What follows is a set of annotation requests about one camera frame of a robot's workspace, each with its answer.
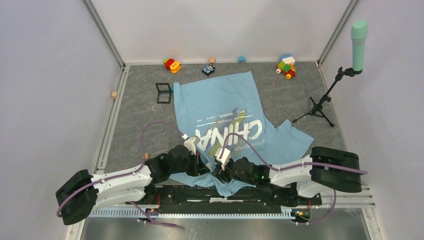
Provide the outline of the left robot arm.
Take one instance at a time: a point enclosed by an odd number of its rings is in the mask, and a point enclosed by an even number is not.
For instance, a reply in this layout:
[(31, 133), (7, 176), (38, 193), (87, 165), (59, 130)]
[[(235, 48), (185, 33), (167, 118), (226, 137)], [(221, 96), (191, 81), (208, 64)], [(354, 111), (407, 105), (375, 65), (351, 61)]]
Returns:
[(56, 215), (69, 226), (100, 208), (140, 200), (151, 204), (157, 198), (155, 184), (168, 180), (171, 175), (183, 173), (200, 177), (210, 171), (199, 154), (183, 145), (124, 170), (105, 174), (79, 170), (56, 191)]

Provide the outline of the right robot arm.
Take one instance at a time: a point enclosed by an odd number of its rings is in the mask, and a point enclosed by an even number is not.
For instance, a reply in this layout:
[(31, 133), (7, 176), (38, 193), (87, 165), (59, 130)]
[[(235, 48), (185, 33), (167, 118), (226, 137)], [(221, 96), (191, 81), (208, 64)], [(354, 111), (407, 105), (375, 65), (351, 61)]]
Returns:
[(219, 148), (215, 162), (212, 174), (222, 183), (239, 181), (257, 188), (295, 184), (288, 191), (289, 199), (295, 204), (330, 189), (359, 193), (361, 177), (367, 174), (360, 169), (357, 154), (321, 146), (313, 147), (309, 155), (297, 161), (273, 165), (255, 164), (246, 157), (233, 160), (228, 149)]

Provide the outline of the light blue printed t-shirt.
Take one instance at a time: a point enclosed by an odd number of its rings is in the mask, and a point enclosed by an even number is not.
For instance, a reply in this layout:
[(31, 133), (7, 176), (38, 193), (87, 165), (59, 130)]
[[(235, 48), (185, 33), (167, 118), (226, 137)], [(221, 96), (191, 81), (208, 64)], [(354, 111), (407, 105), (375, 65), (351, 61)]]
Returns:
[(205, 162), (213, 163), (218, 148), (226, 145), (234, 160), (288, 164), (301, 159), (314, 141), (289, 120), (276, 127), (266, 118), (249, 71), (175, 82), (173, 88), (178, 129), (199, 137), (196, 148)]

